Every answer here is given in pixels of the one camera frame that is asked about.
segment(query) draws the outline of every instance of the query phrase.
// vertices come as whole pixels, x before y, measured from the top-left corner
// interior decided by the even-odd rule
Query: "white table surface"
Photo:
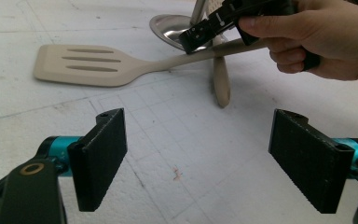
[[[79,212],[72,179],[60,178],[69,223],[351,223],[357,181],[346,182],[335,215],[321,215],[268,148],[275,108],[309,117],[328,136],[358,137],[358,81],[282,74],[266,49],[227,57],[232,89],[224,109],[213,95],[212,61],[119,88],[33,78],[44,44],[103,45],[150,61],[182,54],[149,21],[189,16],[193,7],[179,0],[0,0],[0,178],[45,138],[84,135],[97,114],[124,107],[129,152],[101,207]]]

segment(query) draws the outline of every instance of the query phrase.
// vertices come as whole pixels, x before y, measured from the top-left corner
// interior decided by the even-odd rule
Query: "finger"
[[[299,73],[304,69],[303,63],[277,64],[278,69],[287,74]]]
[[[322,59],[321,64],[308,72],[323,77],[337,80],[358,79],[358,62],[342,62],[336,59]]]
[[[289,49],[284,52],[269,52],[271,59],[278,64],[301,63],[306,58],[306,52],[303,49]]]
[[[267,48],[272,52],[287,51],[289,49],[296,49],[301,46],[298,41],[288,38],[273,37],[265,38],[264,41],[266,43]]]
[[[319,10],[326,7],[335,7],[342,0],[295,0],[294,5],[298,12],[305,10]]]
[[[309,29],[312,15],[306,12],[290,16],[242,17],[240,28],[249,35],[257,37],[285,37],[304,39],[311,34]]]

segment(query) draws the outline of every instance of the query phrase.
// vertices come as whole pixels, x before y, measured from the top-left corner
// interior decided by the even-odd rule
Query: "spatula slot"
[[[66,68],[91,71],[91,72],[117,72],[117,69],[105,68],[105,67],[93,67],[93,66],[68,65],[66,66]]]
[[[100,63],[121,63],[121,60],[106,59],[106,58],[89,58],[89,57],[62,57],[66,60],[86,61],[86,62],[100,62]]]
[[[68,49],[68,51],[81,53],[114,53],[112,50],[107,49]]]

